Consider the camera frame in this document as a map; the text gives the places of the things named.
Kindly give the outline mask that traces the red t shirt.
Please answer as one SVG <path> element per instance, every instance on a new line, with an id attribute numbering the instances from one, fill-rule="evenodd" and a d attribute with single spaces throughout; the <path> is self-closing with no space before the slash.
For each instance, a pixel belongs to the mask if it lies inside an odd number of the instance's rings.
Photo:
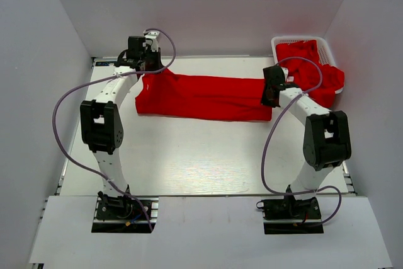
<path id="1" fill-rule="evenodd" d="M 269 122 L 272 109 L 261 104 L 263 79 L 189 76 L 169 69 L 142 78 L 135 98 L 139 115 L 226 122 Z"/>

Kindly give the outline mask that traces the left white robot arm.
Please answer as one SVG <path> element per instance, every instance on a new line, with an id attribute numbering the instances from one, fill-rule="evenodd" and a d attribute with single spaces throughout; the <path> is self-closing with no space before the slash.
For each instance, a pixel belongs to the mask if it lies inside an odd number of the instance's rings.
<path id="1" fill-rule="evenodd" d="M 157 71 L 162 67 L 159 35 L 159 31 L 149 30 L 142 36 L 129 37 L 128 49 L 114 63 L 113 78 L 94 99 L 80 105 L 82 141 L 93 153 L 100 173 L 106 176 L 99 198 L 120 218 L 132 213 L 133 202 L 124 195 L 130 187 L 119 155 L 124 136 L 119 108 L 140 77 L 126 73 Z"/>

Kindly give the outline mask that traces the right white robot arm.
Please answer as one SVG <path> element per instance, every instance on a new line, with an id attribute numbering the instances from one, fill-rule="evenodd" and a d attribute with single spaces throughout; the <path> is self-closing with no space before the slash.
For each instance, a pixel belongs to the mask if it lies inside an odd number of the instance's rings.
<path id="1" fill-rule="evenodd" d="M 284 202 L 285 212 L 293 218 L 307 210 L 306 200 L 323 191 L 322 182 L 327 175 L 351 157 L 348 118 L 343 111 L 332 111 L 310 98 L 295 83 L 286 81 L 285 71 L 279 65 L 263 69 L 264 89 L 261 103 L 282 112 L 275 120 L 266 139 L 261 159 L 263 186 L 275 195 L 292 196 Z M 268 145 L 274 130 L 285 113 L 291 113 L 304 126 L 302 152 L 303 166 L 286 192 L 271 189 L 264 177 Z"/>

